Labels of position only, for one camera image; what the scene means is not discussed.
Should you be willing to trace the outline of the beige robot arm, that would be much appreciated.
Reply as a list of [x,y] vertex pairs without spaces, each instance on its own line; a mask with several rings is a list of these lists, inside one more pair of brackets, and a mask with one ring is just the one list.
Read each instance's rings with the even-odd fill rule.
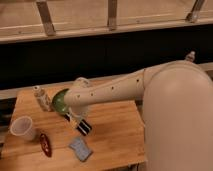
[[144,68],[98,86],[76,80],[64,100],[79,116],[92,104],[140,100],[143,171],[213,171],[213,80],[193,62]]

